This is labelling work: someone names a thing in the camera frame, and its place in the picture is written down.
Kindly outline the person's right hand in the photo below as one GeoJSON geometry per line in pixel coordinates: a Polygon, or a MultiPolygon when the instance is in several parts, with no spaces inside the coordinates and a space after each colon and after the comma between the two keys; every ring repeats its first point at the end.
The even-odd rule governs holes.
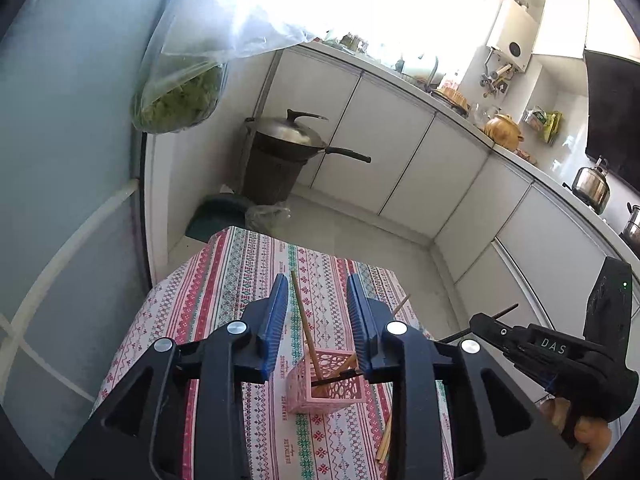
{"type": "MultiPolygon", "coordinates": [[[[568,416],[572,404],[563,398],[548,398],[539,404],[542,414],[559,432],[568,427],[568,416]]],[[[584,456],[580,461],[582,476],[588,479],[600,464],[605,451],[612,441],[612,431],[608,423],[600,418],[579,417],[573,425],[576,442],[585,447],[584,456]]]]}

